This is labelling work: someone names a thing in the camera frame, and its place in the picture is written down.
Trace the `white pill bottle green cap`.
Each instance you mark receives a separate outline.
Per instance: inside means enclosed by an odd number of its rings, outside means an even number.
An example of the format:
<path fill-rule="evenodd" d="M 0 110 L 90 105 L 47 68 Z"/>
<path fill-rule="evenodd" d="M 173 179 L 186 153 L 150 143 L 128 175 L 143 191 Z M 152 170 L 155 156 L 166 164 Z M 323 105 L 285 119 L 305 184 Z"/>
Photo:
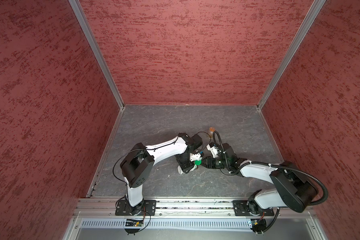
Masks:
<path fill-rule="evenodd" d="M 188 174 L 189 172 L 194 171 L 197 166 L 201 165 L 201 163 L 201 160 L 180 163 L 178 166 L 178 172 L 180 175 Z"/>

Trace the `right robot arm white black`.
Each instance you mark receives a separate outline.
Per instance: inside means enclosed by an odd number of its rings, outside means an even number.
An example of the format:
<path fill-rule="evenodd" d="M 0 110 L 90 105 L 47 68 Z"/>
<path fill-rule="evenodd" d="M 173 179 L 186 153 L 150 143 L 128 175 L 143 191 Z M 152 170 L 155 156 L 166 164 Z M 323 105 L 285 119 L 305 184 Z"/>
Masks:
<path fill-rule="evenodd" d="M 228 175 L 253 178 L 273 184 L 270 190 L 257 190 L 247 200 L 247 211 L 258 216 L 273 207 L 303 212 L 318 195 L 319 190 L 311 178 L 301 173 L 291 162 L 267 164 L 238 158 L 231 146 L 207 145 L 211 153 L 201 160 L 207 169 L 226 169 Z"/>

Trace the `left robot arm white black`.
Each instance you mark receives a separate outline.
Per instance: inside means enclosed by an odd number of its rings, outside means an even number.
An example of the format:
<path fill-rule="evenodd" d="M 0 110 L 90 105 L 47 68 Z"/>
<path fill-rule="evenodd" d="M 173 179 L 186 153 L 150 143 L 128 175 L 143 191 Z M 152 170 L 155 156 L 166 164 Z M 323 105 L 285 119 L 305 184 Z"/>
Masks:
<path fill-rule="evenodd" d="M 136 144 L 120 164 L 127 184 L 126 199 L 133 215 L 143 208 L 143 184 L 149 178 L 153 167 L 163 160 L 175 157 L 181 174 L 195 170 L 202 162 L 202 152 L 198 150 L 203 144 L 202 138 L 195 134 L 192 137 L 179 133 L 172 140 L 145 146 Z"/>

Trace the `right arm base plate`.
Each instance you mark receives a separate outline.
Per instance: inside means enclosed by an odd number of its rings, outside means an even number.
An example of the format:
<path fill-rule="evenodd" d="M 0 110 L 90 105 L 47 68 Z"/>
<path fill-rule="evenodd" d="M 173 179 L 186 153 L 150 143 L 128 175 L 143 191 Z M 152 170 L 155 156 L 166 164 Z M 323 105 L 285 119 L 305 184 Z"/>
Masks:
<path fill-rule="evenodd" d="M 262 209 L 255 201 L 233 201 L 233 209 L 237 217 L 271 217 L 275 213 L 272 208 Z"/>

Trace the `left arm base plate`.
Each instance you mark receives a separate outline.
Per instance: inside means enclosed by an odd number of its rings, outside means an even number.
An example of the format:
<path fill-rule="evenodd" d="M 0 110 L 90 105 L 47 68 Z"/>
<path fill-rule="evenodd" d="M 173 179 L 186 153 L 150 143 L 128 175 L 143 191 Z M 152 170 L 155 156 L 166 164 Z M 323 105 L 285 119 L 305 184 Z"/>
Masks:
<path fill-rule="evenodd" d="M 143 200 L 136 206 L 132 207 L 128 200 L 121 199 L 116 202 L 116 216 L 154 216 L 156 211 L 157 201 Z"/>

